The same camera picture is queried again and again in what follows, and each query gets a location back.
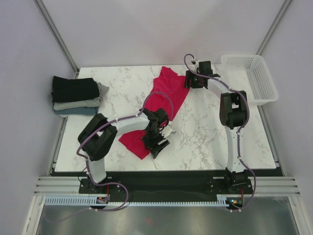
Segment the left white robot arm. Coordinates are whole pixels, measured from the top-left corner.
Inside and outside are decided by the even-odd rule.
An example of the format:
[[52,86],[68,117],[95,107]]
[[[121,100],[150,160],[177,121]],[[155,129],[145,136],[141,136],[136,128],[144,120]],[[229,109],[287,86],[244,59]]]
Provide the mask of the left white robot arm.
[[109,153],[115,138],[133,131],[144,131],[142,142],[155,159],[170,144],[161,133],[169,122],[168,114],[162,108],[156,111],[142,108],[137,114],[111,120],[96,114],[78,136],[80,145],[76,151],[86,161],[90,187],[96,192],[106,190],[108,184],[104,157]]

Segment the red t shirt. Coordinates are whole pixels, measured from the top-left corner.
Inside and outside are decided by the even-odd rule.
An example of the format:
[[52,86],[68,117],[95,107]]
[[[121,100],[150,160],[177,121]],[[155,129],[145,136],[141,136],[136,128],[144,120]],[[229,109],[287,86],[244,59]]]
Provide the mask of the red t shirt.
[[[178,75],[172,69],[162,67],[159,77],[153,81],[152,95],[144,107],[150,111],[162,108],[168,114],[169,120],[172,121],[189,92],[189,89],[184,87],[184,82],[184,75]],[[145,132],[141,130],[126,133],[119,138],[119,142],[143,160],[150,154],[142,141],[144,134]]]

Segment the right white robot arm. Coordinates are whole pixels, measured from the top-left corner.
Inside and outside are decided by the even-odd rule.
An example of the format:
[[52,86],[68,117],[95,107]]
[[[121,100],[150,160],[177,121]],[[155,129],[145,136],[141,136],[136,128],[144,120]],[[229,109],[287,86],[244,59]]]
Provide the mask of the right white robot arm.
[[242,164],[244,127],[249,121],[249,107],[245,91],[236,91],[214,74],[210,61],[191,60],[193,67],[187,67],[185,88],[206,88],[220,99],[219,118],[227,136],[228,159],[226,170],[241,173],[246,170]]

